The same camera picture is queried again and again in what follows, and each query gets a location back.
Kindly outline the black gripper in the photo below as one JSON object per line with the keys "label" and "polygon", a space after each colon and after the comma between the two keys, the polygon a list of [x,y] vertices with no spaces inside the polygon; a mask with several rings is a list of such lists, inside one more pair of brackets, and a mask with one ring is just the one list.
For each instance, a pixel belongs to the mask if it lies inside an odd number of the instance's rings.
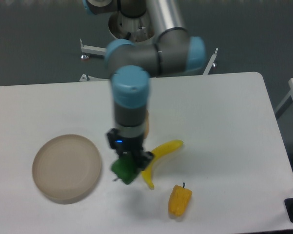
{"label": "black gripper", "polygon": [[144,171],[153,160],[153,153],[144,151],[144,134],[135,137],[125,137],[120,130],[110,129],[106,133],[109,146],[120,158],[124,155],[131,155],[136,164],[135,172],[139,174]]}

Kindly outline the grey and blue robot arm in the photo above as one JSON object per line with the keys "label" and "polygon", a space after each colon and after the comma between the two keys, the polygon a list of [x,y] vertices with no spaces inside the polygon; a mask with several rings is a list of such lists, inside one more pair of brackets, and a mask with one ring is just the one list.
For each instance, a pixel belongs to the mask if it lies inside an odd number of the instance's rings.
{"label": "grey and blue robot arm", "polygon": [[[95,15],[121,15],[117,23],[126,36],[111,42],[104,55],[115,121],[107,139],[119,159],[130,156],[126,168],[137,174],[153,159],[143,149],[150,78],[199,70],[206,61],[205,44],[200,37],[188,34],[174,0],[85,0],[83,4]],[[129,30],[129,20],[143,16],[149,17],[154,33],[151,44],[136,43]]]}

